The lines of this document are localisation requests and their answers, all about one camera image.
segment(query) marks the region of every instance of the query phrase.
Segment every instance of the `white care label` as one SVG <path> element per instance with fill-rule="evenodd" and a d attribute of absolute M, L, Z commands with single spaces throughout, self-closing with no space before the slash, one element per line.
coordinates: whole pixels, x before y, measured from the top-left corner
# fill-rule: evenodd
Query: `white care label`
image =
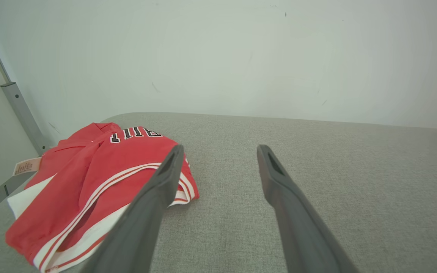
<path fill-rule="evenodd" d="M 13 176 L 21 173 L 29 173 L 30 171 L 38 171 L 38 169 L 40 169 L 40 161 L 41 157 L 37 157 L 18 162 L 16 166 L 14 166 Z"/>

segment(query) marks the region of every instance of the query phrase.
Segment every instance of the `gray fabric surface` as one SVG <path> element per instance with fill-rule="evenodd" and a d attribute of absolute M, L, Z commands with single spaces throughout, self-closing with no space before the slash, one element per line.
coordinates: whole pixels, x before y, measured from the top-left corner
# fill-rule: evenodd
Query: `gray fabric surface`
<path fill-rule="evenodd" d="M 437 272 L 437 130 L 298 119 L 130 113 L 181 143 L 200 199 L 165 213 L 152 272 L 285 272 L 256 147 L 269 145 L 362 272 Z M 36 272 L 5 244 L 0 272 Z M 78 272 L 80 264 L 66 272 Z"/>

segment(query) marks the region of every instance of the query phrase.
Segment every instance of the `red and white striped trim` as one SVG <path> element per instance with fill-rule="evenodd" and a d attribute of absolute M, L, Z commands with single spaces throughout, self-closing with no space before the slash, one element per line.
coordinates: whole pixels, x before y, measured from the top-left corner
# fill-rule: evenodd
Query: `red and white striped trim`
<path fill-rule="evenodd" d="M 94 204 L 99 195 L 107 190 L 107 188 L 144 169 L 158 169 L 160 164 L 161 163 L 149 163 L 135 166 L 121 171 L 120 173 L 117 173 L 104 181 L 91 194 L 89 200 L 87 200 L 87 203 L 85 204 L 83 210 L 79 212 L 78 216 L 76 216 L 62 232 L 49 240 L 38 251 L 33 259 L 33 264 L 42 273 L 57 273 L 75 266 L 76 264 L 87 259 L 96 250 L 96 246 L 98 246 L 99 243 L 104 239 L 105 235 L 111 230 L 114 223 L 127 208 L 127 205 L 106 216 L 89 228 L 73 247 L 70 247 L 62 252 L 56 252 L 56 250 L 59 248 L 68 234 L 73 230 L 73 228 L 78 224 L 84 214 L 90 209 L 90 207 L 92 207 L 92 204 Z M 31 201 L 35 199 L 38 193 L 45 188 L 52 178 L 53 176 L 8 199 L 8 204 L 13 210 L 16 218 L 23 213 L 23 211 L 31 204 Z M 177 190 L 175 200 L 170 206 L 175 204 L 188 204 L 195 197 L 193 186 L 183 173 L 180 173 L 179 185 L 182 186 L 183 191 Z"/>

